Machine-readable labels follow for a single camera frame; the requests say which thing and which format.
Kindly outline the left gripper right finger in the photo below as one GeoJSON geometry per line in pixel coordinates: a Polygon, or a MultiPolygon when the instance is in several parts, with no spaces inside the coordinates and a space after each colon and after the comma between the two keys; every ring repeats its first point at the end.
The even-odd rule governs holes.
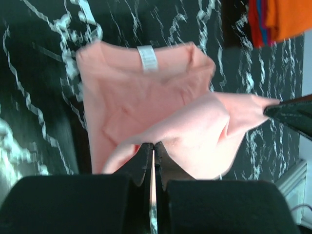
{"type": "Polygon", "coordinates": [[[196,180],[162,143],[155,150],[160,234],[297,234],[275,184],[258,180],[196,180]]]}

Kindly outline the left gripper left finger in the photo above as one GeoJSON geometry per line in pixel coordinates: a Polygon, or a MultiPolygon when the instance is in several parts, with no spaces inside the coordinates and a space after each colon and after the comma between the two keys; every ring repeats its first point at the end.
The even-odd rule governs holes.
{"type": "Polygon", "coordinates": [[[153,146],[109,175],[19,180],[0,208],[3,234],[148,234],[153,146]]]}

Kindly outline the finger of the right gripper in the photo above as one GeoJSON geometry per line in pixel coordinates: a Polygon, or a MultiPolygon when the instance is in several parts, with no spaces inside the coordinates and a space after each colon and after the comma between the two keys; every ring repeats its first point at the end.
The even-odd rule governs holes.
{"type": "Polygon", "coordinates": [[[312,139],[312,94],[268,106],[263,114],[312,139]]]}

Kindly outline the salmon pink t-shirt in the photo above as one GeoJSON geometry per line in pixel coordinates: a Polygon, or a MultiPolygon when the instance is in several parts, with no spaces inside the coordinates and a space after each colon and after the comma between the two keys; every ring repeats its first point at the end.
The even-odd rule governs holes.
{"type": "Polygon", "coordinates": [[[193,43],[154,49],[88,44],[76,53],[92,172],[111,174],[143,143],[161,142],[195,179],[231,168],[245,133],[279,100],[212,92],[215,63],[193,43]]]}

